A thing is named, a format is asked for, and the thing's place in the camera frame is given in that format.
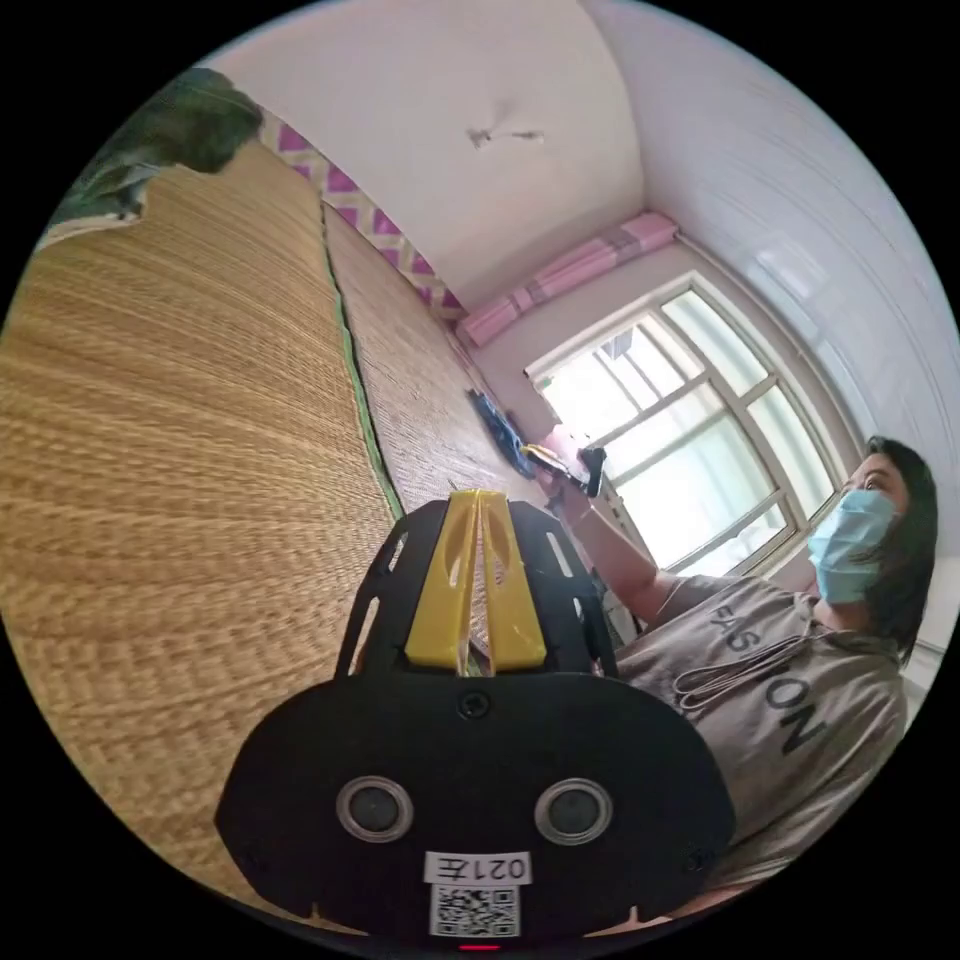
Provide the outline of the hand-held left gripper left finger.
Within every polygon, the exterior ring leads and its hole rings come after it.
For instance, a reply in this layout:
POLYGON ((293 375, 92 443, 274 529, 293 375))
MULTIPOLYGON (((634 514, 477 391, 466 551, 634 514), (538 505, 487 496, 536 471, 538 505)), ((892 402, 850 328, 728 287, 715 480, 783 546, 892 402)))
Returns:
POLYGON ((468 666, 478 523, 479 491, 452 493, 405 644, 416 668, 468 666))

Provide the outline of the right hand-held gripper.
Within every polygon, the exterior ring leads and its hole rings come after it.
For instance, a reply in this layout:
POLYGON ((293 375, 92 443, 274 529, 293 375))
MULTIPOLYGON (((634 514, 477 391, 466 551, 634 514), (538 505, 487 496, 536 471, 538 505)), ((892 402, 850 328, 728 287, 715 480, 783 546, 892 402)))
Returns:
POLYGON ((549 449, 535 444, 522 446, 523 455, 540 470, 553 475, 577 489, 585 497, 594 496, 594 460, 580 457, 574 466, 568 466, 549 449))

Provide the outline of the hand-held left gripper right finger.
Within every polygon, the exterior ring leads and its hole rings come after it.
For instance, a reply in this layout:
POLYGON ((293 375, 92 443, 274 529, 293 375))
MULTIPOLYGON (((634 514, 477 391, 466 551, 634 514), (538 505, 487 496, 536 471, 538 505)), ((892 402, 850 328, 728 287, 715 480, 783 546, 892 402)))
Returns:
POLYGON ((537 670, 547 650, 507 496, 482 491, 479 520, 491 670, 537 670))

